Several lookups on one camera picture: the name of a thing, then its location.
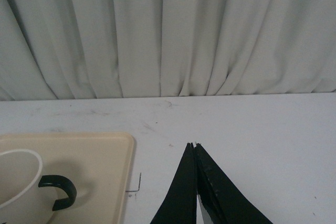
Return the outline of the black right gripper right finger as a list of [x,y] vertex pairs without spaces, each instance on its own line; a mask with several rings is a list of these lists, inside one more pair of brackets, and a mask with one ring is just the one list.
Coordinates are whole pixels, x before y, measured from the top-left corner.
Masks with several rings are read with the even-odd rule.
[[194,148],[197,192],[213,223],[271,223],[234,185],[204,147]]

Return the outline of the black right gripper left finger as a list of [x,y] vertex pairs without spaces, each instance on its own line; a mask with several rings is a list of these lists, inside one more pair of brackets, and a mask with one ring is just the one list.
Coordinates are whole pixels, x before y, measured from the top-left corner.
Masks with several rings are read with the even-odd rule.
[[169,190],[152,223],[196,223],[197,167],[194,146],[188,143]]

